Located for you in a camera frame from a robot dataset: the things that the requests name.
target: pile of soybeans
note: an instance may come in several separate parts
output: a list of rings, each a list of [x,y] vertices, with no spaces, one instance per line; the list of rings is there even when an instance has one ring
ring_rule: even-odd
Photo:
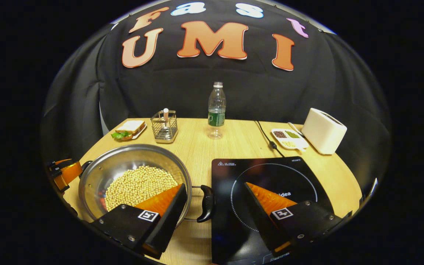
[[[107,188],[106,208],[111,211],[119,204],[135,206],[177,185],[171,174],[163,169],[152,166],[129,169]]]

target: stainless steel pot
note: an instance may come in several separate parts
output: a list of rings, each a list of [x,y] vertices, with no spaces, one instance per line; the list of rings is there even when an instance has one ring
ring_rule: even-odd
[[[96,220],[107,213],[102,201],[106,197],[109,185],[128,169],[139,166],[154,166],[170,173],[178,184],[186,186],[187,201],[176,224],[178,227],[189,210],[192,198],[192,188],[201,188],[204,191],[202,199],[202,215],[196,219],[201,223],[212,218],[215,198],[210,187],[205,185],[192,186],[191,178],[182,161],[170,151],[148,144],[132,144],[112,149],[94,161],[87,161],[83,165],[83,173],[79,182],[79,198],[86,213]]]

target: white toaster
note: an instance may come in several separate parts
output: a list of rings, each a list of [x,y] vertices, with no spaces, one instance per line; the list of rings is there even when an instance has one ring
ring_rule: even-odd
[[[337,119],[311,108],[301,131],[320,154],[331,155],[340,145],[346,130],[346,126]]]

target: black cable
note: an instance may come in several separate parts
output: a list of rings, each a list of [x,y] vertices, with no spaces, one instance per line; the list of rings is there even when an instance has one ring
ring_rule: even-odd
[[[264,133],[263,127],[261,127],[261,124],[259,121],[258,122],[259,128],[261,129],[261,131],[263,132],[264,136],[266,137],[266,139],[268,139],[269,141],[269,146],[271,146],[271,149],[275,149],[283,158],[285,157],[281,152],[279,152],[278,150],[278,146],[276,145],[276,143],[274,143],[273,141],[271,141],[268,136],[266,135],[266,133]]]

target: plastic water bottle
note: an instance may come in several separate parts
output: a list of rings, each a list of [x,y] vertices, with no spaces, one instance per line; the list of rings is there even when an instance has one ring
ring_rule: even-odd
[[[209,131],[208,136],[212,139],[222,138],[222,131],[219,129],[225,123],[225,108],[227,100],[223,92],[222,82],[214,82],[213,90],[209,96]]]

